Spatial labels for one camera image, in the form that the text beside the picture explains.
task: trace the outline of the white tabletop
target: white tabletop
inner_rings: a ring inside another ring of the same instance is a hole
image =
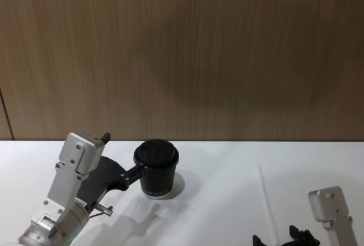
[[[140,143],[112,141],[103,155],[128,169]],[[309,229],[321,245],[329,245],[307,194],[334,185],[344,190],[358,243],[363,245],[364,143],[173,144],[180,152],[176,197],[150,200],[139,182],[126,192],[112,191],[102,204],[114,206],[114,214],[91,219],[73,245],[248,246],[257,234],[273,246],[291,241],[290,224]],[[0,244],[16,242],[29,226],[47,196],[62,145],[0,141]]]

